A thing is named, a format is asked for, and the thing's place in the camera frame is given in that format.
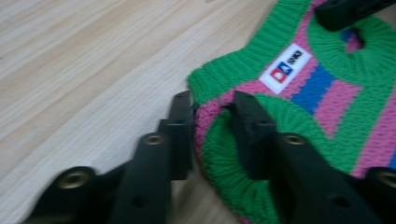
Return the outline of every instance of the red logo on label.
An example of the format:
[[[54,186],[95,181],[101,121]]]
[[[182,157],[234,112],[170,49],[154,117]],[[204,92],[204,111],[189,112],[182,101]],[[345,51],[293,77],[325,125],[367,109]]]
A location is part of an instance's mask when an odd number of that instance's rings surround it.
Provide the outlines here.
[[[284,74],[280,69],[276,68],[271,72],[271,77],[273,77],[276,81],[279,83],[282,83],[285,81],[285,79],[288,77],[286,74]]]

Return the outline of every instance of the clothing label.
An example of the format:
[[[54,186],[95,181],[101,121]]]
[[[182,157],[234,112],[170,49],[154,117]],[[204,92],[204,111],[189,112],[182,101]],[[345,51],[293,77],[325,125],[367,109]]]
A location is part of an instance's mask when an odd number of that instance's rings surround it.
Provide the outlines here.
[[[259,80],[271,91],[280,94],[300,73],[312,57],[310,53],[296,44],[291,44],[262,73]]]

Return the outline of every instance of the wood grain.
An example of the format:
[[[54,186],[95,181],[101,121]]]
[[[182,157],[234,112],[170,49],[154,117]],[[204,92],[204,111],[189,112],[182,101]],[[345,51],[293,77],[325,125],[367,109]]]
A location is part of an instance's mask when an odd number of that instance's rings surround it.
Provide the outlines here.
[[[244,47],[275,2],[2,0],[0,223],[64,169],[129,160],[189,73]],[[199,172],[174,193],[174,223],[237,222]]]

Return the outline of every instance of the wooden table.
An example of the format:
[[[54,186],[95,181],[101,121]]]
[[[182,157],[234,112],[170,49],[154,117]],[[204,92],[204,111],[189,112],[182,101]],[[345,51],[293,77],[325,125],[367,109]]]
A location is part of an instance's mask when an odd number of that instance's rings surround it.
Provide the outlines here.
[[[129,160],[189,73],[244,47],[275,2],[2,0],[0,223],[64,169]],[[199,172],[174,193],[174,223],[237,222]]]

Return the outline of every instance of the knitted garment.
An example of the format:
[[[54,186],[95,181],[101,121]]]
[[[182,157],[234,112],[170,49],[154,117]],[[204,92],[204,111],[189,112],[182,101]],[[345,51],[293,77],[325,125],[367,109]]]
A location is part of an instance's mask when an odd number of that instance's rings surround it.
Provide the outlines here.
[[[363,177],[369,167],[396,168],[396,33],[374,17],[328,32],[313,11],[323,2],[279,0],[246,47],[206,63],[188,78],[199,106],[197,157],[243,223],[278,219],[268,181],[248,179],[237,158],[231,114],[223,108],[234,91],[253,94],[279,132],[305,136],[338,170]],[[276,64],[292,46],[311,55],[293,79],[291,65]],[[284,89],[276,93],[264,84],[265,73]]]

